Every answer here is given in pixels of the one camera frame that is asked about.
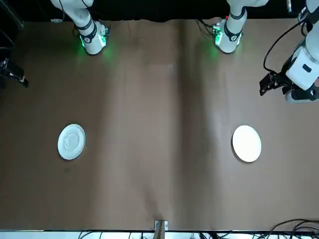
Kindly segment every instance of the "brown tabletop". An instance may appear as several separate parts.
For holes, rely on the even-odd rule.
[[[0,92],[0,228],[268,230],[318,217],[319,105],[259,96],[265,53],[295,23],[248,20],[226,55],[194,20],[113,22],[96,56],[72,23],[26,24],[12,59],[29,88]],[[288,34],[268,66],[279,71],[301,39]],[[64,161],[70,123],[86,146]],[[261,137],[252,164],[231,150],[242,124]]]

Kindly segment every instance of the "white floor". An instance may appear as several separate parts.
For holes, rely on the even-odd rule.
[[[99,239],[99,232],[91,233],[83,239]],[[0,239],[78,239],[79,232],[0,232]],[[102,233],[101,239],[141,239],[141,233]],[[143,233],[146,239],[153,239],[153,233]],[[230,234],[225,239],[252,239],[253,235],[248,234]],[[165,239],[200,239],[198,233],[165,233]],[[271,235],[269,239],[278,239],[278,236]]]

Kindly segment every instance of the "white saucer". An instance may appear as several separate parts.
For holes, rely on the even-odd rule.
[[[233,134],[232,144],[236,155],[245,162],[254,162],[260,156],[260,137],[250,126],[239,126]]]
[[[85,132],[78,124],[65,127],[58,140],[58,151],[62,158],[71,160],[78,157],[85,145]]]

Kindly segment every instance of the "black background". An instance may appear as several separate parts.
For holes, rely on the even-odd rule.
[[[50,0],[8,2],[24,21],[42,22],[62,18],[62,11],[55,8]],[[296,17],[305,6],[305,0],[292,0],[292,4],[293,12],[288,13],[286,0],[269,0],[265,6],[249,7],[248,18]],[[90,12],[93,19],[146,19],[161,22],[170,19],[210,19],[216,16],[224,18],[229,14],[229,5],[226,0],[95,0]],[[14,41],[17,27],[1,8],[0,28]],[[0,46],[10,46],[10,42],[1,34]]]

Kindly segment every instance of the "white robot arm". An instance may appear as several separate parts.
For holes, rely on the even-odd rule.
[[[247,19],[247,6],[263,6],[268,0],[227,0],[230,13],[220,24],[221,32],[215,44],[225,53],[233,52],[239,44],[242,29]]]
[[[93,21],[86,9],[93,4],[93,0],[51,0],[51,2],[73,20],[87,53],[96,55],[106,46],[108,28],[98,21]]]
[[[319,98],[319,88],[315,86],[319,77],[319,1],[307,0],[305,11],[301,22],[307,24],[306,38],[295,48],[280,73],[270,72],[259,83],[261,96],[282,87],[290,103],[311,102]]]

